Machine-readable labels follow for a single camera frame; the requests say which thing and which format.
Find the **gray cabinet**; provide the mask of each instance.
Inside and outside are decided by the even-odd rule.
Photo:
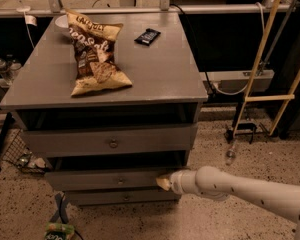
[[[124,24],[115,57],[133,86],[71,98],[73,47],[54,19],[0,106],[73,204],[178,200],[156,177],[187,165],[207,100],[178,14],[89,17]],[[135,44],[150,26],[161,36],[150,47]]]

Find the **wooden pole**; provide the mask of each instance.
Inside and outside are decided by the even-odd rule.
[[[270,33],[271,28],[272,28],[272,24],[274,22],[274,18],[275,18],[276,14],[277,14],[277,10],[278,10],[280,1],[281,0],[274,0],[274,2],[273,2],[273,6],[272,6],[271,11],[270,11],[270,15],[269,15],[269,18],[268,18],[268,21],[267,21],[267,25],[266,25],[266,27],[264,29],[264,32],[263,32],[263,35],[262,35],[262,39],[261,39],[261,42],[260,42],[260,45],[259,45],[259,49],[258,49],[256,58],[255,58],[255,61],[254,61],[253,67],[252,67],[252,71],[251,71],[250,78],[249,78],[249,81],[248,81],[248,84],[247,84],[247,88],[246,88],[245,93],[244,93],[245,97],[248,97],[249,94],[250,94],[251,87],[252,87],[252,84],[253,84],[253,81],[254,81],[254,77],[255,77],[255,75],[257,73],[257,70],[259,68],[261,57],[262,57],[264,48],[265,48],[267,40],[268,40],[269,33]],[[237,120],[236,125],[235,125],[235,127],[233,129],[233,135],[236,134],[236,131],[237,131],[238,125],[239,125],[239,121],[240,121],[240,119],[242,117],[242,114],[243,114],[243,111],[245,109],[246,103],[247,102],[244,101],[244,103],[242,105],[241,111],[239,113],[238,120]]]
[[[292,85],[290,87],[290,90],[289,90],[288,94],[293,94],[295,92],[295,90],[296,90],[299,82],[300,82],[300,69],[299,69],[298,74],[297,74],[296,78],[294,79],[294,81],[293,81],[293,83],[292,83]],[[279,123],[279,121],[280,121],[280,119],[281,119],[281,117],[283,115],[283,112],[286,110],[286,108],[287,108],[287,106],[289,104],[289,101],[290,100],[285,100],[282,103],[282,105],[281,105],[281,107],[280,107],[280,109],[279,109],[279,111],[278,111],[278,113],[276,115],[276,118],[274,119],[274,121],[272,123],[271,130],[270,130],[270,133],[269,133],[270,136],[275,131],[275,129],[276,129],[276,127],[277,127],[277,125],[278,125],[278,123]]]

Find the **concrete floor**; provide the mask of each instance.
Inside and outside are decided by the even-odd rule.
[[[238,136],[237,158],[231,166],[225,165],[229,145],[223,134],[233,113],[231,107],[202,109],[189,166],[210,165],[237,176],[300,185],[300,132],[287,140],[257,135],[252,144],[247,136]],[[263,110],[253,110],[250,116],[257,124],[270,123]],[[23,174],[6,162],[1,166],[0,240],[43,239],[45,225],[57,211],[55,195],[59,192],[42,176]],[[85,240],[290,240],[296,228],[292,222],[236,197],[224,202],[184,195],[178,203],[69,204],[66,211],[69,224]]]

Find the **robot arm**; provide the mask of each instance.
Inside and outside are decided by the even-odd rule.
[[[236,196],[298,223],[297,232],[300,231],[300,186],[236,177],[210,166],[163,175],[157,183],[180,195],[195,194],[218,201]]]

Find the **snack package on floor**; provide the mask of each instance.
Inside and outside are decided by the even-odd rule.
[[[71,96],[132,86],[114,63],[114,45],[123,25],[92,22],[72,10],[66,13],[78,71]]]
[[[74,227],[68,224],[48,223],[44,240],[70,240],[74,235]]]

